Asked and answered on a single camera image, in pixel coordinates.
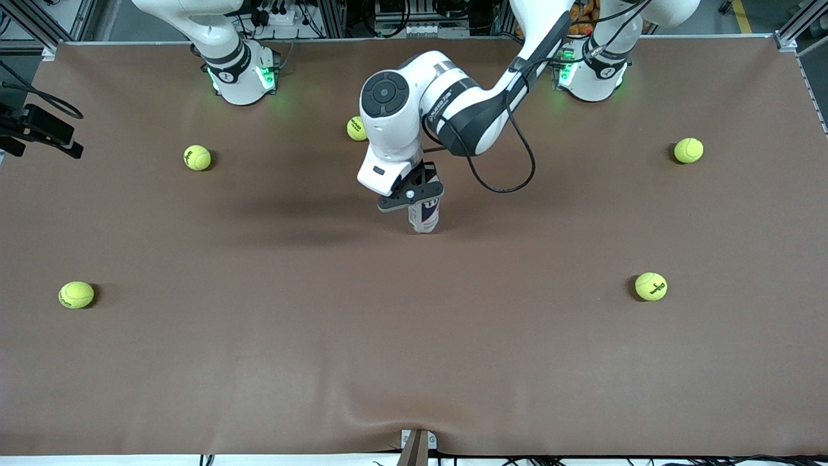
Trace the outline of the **blue white tennis ball can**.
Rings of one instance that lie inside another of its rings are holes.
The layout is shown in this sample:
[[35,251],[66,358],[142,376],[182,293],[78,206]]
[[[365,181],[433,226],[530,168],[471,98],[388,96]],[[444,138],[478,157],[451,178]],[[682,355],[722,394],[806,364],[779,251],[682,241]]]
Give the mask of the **blue white tennis ball can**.
[[408,206],[408,221],[415,232],[427,234],[437,227],[440,200],[435,198]]

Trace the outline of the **silver electronics rack unit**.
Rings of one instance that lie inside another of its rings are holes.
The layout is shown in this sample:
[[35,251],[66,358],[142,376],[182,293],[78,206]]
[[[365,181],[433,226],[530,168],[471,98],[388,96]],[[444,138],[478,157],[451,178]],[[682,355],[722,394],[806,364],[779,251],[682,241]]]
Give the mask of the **silver electronics rack unit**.
[[472,0],[365,0],[365,23],[381,38],[464,38]]

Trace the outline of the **white power strip with plugs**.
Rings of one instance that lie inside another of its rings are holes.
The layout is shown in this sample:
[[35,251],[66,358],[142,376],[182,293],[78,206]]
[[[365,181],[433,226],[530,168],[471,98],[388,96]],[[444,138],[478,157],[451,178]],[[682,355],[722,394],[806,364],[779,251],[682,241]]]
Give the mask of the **white power strip with plugs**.
[[254,27],[293,27],[301,12],[297,0],[246,0]]

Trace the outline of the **pile of orange items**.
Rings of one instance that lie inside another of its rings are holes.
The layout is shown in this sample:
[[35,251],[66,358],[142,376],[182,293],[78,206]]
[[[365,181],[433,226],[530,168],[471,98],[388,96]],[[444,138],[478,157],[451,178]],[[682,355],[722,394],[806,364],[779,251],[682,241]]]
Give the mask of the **pile of orange items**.
[[587,36],[594,30],[594,22],[600,17],[600,0],[576,0],[570,9],[572,24],[569,36]]

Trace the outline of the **aluminium frame profile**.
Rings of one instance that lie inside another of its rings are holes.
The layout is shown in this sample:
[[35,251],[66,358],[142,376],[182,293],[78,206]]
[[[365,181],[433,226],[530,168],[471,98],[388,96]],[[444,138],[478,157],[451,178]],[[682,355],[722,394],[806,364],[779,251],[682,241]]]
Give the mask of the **aluminium frame profile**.
[[774,33],[780,51],[793,51],[828,136],[828,0],[798,0]]
[[489,28],[492,36],[516,35],[518,22],[510,0],[493,0],[493,19]]
[[348,0],[318,0],[325,37],[342,39],[346,36]]
[[0,10],[42,46],[41,55],[53,59],[60,43],[70,36],[34,0],[0,0]]

